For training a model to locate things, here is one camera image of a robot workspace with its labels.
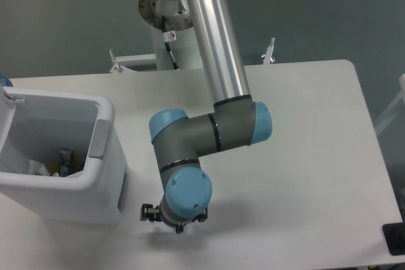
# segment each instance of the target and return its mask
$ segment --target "plastic container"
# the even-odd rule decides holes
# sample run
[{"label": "plastic container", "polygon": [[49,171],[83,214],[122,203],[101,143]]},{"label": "plastic container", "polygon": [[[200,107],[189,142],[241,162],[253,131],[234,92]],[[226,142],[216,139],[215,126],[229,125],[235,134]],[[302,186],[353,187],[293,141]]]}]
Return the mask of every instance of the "plastic container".
[{"label": "plastic container", "polygon": [[[119,222],[127,161],[114,117],[106,97],[0,87],[0,192],[43,218]],[[83,171],[29,174],[33,163],[58,164],[61,149],[85,161]]]}]

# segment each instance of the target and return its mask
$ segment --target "light blue joint cap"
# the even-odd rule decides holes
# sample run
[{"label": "light blue joint cap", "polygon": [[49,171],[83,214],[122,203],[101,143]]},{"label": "light blue joint cap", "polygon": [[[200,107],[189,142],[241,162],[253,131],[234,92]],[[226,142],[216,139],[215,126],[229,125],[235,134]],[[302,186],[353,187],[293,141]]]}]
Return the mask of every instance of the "light blue joint cap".
[{"label": "light blue joint cap", "polygon": [[188,118],[183,109],[167,109],[157,112],[154,116],[152,116],[151,120],[149,121],[149,131],[151,132],[152,144],[155,137],[158,136],[158,134],[162,132],[164,128],[182,118]]},{"label": "light blue joint cap", "polygon": [[263,102],[255,102],[254,105],[256,106],[256,122],[254,124],[252,140],[249,145],[268,140],[273,131],[273,123],[271,122],[271,116],[266,104]]},{"label": "light blue joint cap", "polygon": [[193,219],[202,213],[212,194],[211,180],[196,167],[177,170],[166,185],[166,200],[170,209],[183,218]]},{"label": "light blue joint cap", "polygon": [[0,85],[2,87],[12,87],[13,83],[11,82],[10,79],[0,74]]}]

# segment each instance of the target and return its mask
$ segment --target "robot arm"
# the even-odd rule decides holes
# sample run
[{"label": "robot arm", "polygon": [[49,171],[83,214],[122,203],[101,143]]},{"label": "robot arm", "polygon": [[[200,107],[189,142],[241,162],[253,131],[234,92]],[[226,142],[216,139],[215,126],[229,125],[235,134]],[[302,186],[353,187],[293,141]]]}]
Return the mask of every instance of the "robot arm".
[{"label": "robot arm", "polygon": [[199,158],[264,141],[272,130],[267,107],[252,101],[225,0],[187,1],[214,112],[189,118],[182,109],[167,109],[151,118],[165,193],[158,206],[144,204],[141,210],[141,220],[163,221],[177,233],[208,215],[212,184]]}]

